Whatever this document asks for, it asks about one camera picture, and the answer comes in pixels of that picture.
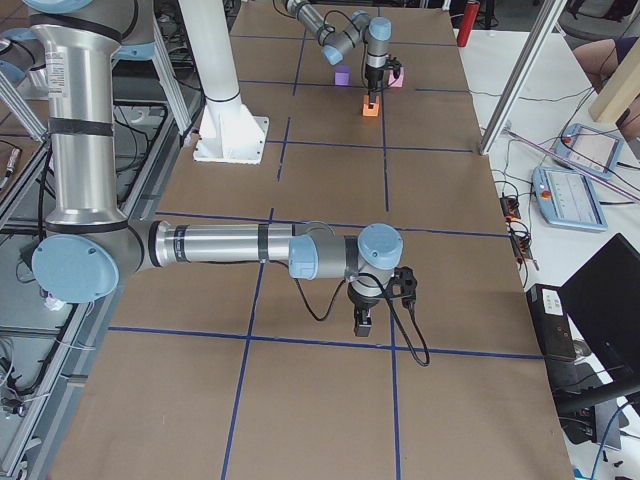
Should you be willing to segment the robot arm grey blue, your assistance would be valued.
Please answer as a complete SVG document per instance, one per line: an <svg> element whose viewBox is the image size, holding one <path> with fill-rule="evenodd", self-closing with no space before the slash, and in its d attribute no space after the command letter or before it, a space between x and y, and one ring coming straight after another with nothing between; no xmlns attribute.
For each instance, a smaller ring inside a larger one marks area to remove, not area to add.
<svg viewBox="0 0 640 480"><path fill-rule="evenodd" d="M331 65L338 65L349 52L364 45L362 74L367 94L363 101L363 114L375 116L379 96L385 89L385 74L389 72L395 82L402 68L399 60L389 54L391 20L383 16L371 17L367 12L358 10L350 17L345 16L347 26L339 31L328 22L328 16L331 13L342 14L341 11L330 10L321 15L309 1L282 1L282 5L291 18L314 35Z"/></svg>
<svg viewBox="0 0 640 480"><path fill-rule="evenodd" d="M111 61L127 33L149 25L133 1L33 1L30 21L45 48L49 132L56 206L47 235L32 256L36 281L55 298L88 303L111 294L129 276L173 263L277 263L298 282L337 278L354 306L355 332L368 334L370 311L401 298L400 234L385 224L341 236L321 222L301 224L172 225L132 223L115 188ZM236 206L247 188L216 179L211 163L256 165L268 119L241 100L223 5L183 1L180 11L198 68L205 106L192 166L178 162L164 194Z"/></svg>

